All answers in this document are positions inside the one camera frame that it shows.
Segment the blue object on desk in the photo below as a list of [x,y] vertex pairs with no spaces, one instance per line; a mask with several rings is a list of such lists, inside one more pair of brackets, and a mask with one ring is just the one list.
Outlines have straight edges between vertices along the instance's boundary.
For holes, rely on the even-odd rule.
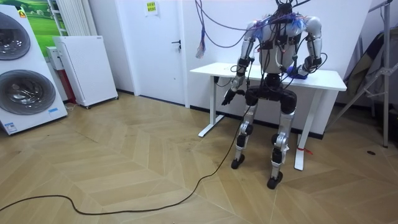
[[290,66],[287,70],[286,73],[290,78],[297,78],[297,79],[307,79],[308,75],[300,75],[297,73],[298,69],[293,70],[293,66]]

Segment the wooden floor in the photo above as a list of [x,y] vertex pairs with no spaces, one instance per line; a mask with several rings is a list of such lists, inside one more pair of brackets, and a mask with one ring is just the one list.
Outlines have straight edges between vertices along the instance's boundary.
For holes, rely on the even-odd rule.
[[[398,223],[398,149],[379,146],[367,113],[349,111],[324,140],[309,139],[305,170],[288,152],[284,179],[269,190],[270,138],[255,126],[246,161],[203,181],[183,204],[150,213],[86,217],[61,198],[0,213],[0,223]],[[214,171],[238,121],[225,118],[205,138],[208,114],[120,94],[91,110],[9,137],[0,134],[0,207],[24,197],[64,194],[85,212],[146,209],[178,202]],[[294,148],[297,135],[292,135]]]

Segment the washing machine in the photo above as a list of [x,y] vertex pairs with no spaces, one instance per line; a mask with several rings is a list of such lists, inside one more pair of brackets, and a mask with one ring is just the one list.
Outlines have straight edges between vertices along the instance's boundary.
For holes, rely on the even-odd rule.
[[0,126],[14,134],[66,115],[25,12],[0,5]]

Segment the desk leg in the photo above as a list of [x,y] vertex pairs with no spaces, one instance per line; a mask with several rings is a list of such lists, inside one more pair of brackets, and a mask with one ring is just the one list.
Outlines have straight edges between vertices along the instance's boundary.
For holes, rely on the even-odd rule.
[[221,119],[224,118],[224,115],[218,115],[216,117],[216,83],[214,82],[214,76],[210,77],[210,124],[199,133],[199,137],[205,136],[207,132],[209,132]]
[[317,113],[319,101],[322,96],[322,91],[323,90],[321,90],[321,89],[315,90],[315,95],[312,98],[310,111],[308,112],[307,120],[305,121],[305,124],[304,124],[303,133],[298,135],[298,139],[297,139],[298,145],[296,148],[296,158],[294,161],[294,169],[301,170],[301,171],[303,171],[303,169],[304,169],[304,153],[305,153],[305,151],[303,149],[305,147],[305,142],[307,141],[308,134],[309,134],[311,126],[312,126],[313,118],[315,117],[315,114]]

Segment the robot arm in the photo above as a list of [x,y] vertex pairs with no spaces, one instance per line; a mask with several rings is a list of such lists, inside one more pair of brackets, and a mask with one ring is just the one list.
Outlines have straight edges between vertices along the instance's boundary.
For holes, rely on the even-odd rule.
[[307,47],[310,56],[308,56],[304,64],[299,66],[298,74],[302,76],[308,75],[322,64],[322,32],[321,22],[317,17],[306,17],[304,22],[307,25],[305,31],[308,33]]
[[251,50],[253,49],[253,44],[256,41],[256,37],[254,36],[255,30],[253,29],[253,27],[255,27],[256,24],[257,21],[252,21],[248,25],[248,29],[252,30],[247,31],[244,36],[241,56],[238,59],[238,63],[236,65],[236,75],[233,81],[231,82],[231,88],[225,93],[222,105],[229,104],[234,98],[235,94],[238,92],[239,87],[243,84],[243,81],[245,79],[246,69],[251,61],[250,53]]

